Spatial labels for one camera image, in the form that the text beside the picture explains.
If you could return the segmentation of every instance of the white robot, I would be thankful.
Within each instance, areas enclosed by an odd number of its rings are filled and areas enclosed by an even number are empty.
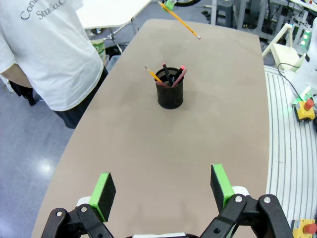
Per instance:
[[[313,22],[311,44],[305,60],[291,81],[299,94],[317,94],[317,17]]]

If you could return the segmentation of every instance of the bag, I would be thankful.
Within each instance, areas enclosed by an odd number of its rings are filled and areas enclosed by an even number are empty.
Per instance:
[[[98,52],[101,60],[104,63],[104,66],[107,66],[107,58],[106,58],[106,48],[103,39],[90,41]]]

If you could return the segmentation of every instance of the beige tabletop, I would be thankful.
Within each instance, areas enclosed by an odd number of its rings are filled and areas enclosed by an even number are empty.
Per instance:
[[[269,124],[260,42],[233,29],[178,21],[145,23],[88,107],[55,171],[33,231],[52,209],[71,211],[110,171],[116,196],[106,224],[115,238],[200,235],[218,215],[211,164],[232,185],[265,194]],[[166,110],[144,69],[187,66],[184,103]],[[237,237],[250,237],[242,229]]]

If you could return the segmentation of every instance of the black shorts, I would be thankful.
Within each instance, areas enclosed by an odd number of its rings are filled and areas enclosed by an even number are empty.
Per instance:
[[[69,109],[64,112],[56,112],[54,111],[60,118],[62,118],[65,122],[65,125],[68,128],[75,129],[78,122],[80,121],[81,117],[83,116],[85,110],[88,108],[90,102],[94,98],[94,95],[97,93],[98,89],[102,85],[104,79],[108,75],[108,71],[106,68],[104,68],[103,73],[97,83],[97,85],[94,87],[94,89],[91,91],[91,93],[77,106],[75,106],[72,109]]]

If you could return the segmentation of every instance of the pen holder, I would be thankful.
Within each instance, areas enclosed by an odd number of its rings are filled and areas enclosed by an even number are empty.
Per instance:
[[[168,67],[168,72],[172,78],[178,71],[177,68]],[[167,77],[164,69],[159,70],[156,76],[164,83],[167,82]],[[158,104],[165,109],[175,109],[182,105],[183,99],[183,81],[182,80],[176,87],[164,87],[157,85],[158,91]]]

